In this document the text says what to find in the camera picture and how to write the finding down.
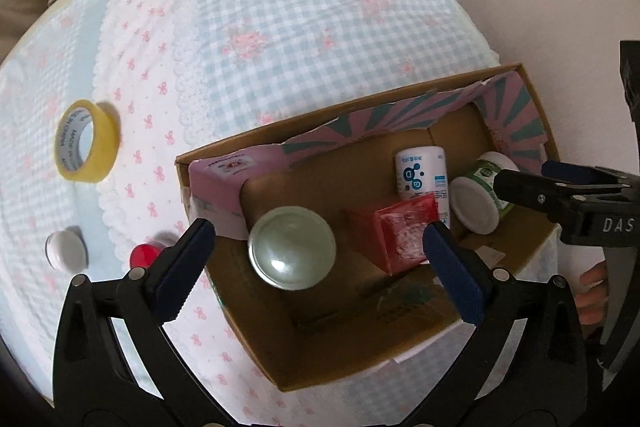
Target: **bed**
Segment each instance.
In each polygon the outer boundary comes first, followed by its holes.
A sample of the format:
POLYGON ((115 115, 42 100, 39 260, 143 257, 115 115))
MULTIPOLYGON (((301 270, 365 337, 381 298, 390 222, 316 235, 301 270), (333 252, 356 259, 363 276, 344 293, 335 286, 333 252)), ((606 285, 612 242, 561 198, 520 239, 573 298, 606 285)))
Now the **bed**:
MULTIPOLYGON (((0 335, 18 382, 15 399, 29 396, 34 411, 50 414, 42 397, 52 399, 51 357, 68 285, 43 255, 50 232, 79 227, 90 252, 87 275, 121 277, 133 245, 186 226, 178 154, 316 108, 497 64, 455 0, 56 0, 0 67, 0 132, 12 154, 0 174, 0 335), (79 98, 104 103, 120 120, 116 166, 98 185, 65 182, 52 161, 58 120, 79 98)), ((554 245, 520 277, 556 272, 554 245)), ((118 331, 138 382, 153 392, 118 331)), ((366 375, 283 394, 225 326, 206 278, 166 331, 239 421, 308 427, 397 422, 470 334, 457 325, 430 349, 366 375)))

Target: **green label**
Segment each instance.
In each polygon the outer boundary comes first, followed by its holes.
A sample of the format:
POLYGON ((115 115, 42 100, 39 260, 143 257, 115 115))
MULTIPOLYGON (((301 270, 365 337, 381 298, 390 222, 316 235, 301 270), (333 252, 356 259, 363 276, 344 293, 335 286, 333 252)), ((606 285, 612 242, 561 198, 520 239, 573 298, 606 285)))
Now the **green label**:
POLYGON ((500 215, 500 219, 502 219, 507 212, 511 210, 513 206, 511 203, 507 201, 502 201, 498 199, 498 196, 495 195, 494 192, 494 179, 495 175, 500 172, 502 168, 499 165, 496 165, 489 160, 478 160, 475 165, 473 171, 467 174, 465 177, 470 180, 475 181, 478 185, 480 185, 484 190, 486 190, 491 196, 492 200, 494 200, 495 208, 498 209, 498 214, 500 215))

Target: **red box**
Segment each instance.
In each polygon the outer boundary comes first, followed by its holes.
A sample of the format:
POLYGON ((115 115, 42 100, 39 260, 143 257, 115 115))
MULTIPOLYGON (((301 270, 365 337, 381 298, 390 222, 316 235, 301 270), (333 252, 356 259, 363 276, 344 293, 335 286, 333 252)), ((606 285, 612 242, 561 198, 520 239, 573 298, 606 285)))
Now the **red box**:
POLYGON ((345 210, 351 248, 389 275, 396 275, 427 260, 422 232, 438 220, 432 192, 380 208, 345 210))

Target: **finger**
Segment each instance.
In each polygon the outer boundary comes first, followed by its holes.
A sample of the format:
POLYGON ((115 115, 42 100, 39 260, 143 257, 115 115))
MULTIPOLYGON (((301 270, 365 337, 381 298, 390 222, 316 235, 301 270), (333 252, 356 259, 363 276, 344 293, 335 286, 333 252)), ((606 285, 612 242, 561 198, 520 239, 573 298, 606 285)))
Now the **finger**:
POLYGON ((585 293, 575 296, 575 307, 586 308, 592 304, 604 304, 609 297, 609 283, 601 282, 585 293))
POLYGON ((593 283, 604 281, 607 278, 607 262, 601 261, 590 270, 580 275, 580 284, 590 286, 593 283))
POLYGON ((603 306, 589 306, 578 311, 580 324, 591 326, 604 320, 605 308, 603 306))

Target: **red round object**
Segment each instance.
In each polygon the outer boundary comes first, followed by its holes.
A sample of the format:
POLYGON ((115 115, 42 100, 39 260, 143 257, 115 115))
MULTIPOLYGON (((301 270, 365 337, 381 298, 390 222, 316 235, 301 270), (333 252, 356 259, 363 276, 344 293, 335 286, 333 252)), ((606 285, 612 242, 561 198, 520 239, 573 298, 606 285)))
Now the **red round object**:
POLYGON ((164 250, 164 245, 160 245, 159 243, 137 245, 131 250, 129 267, 135 268, 136 266, 140 266, 142 268, 149 268, 162 250, 164 250))

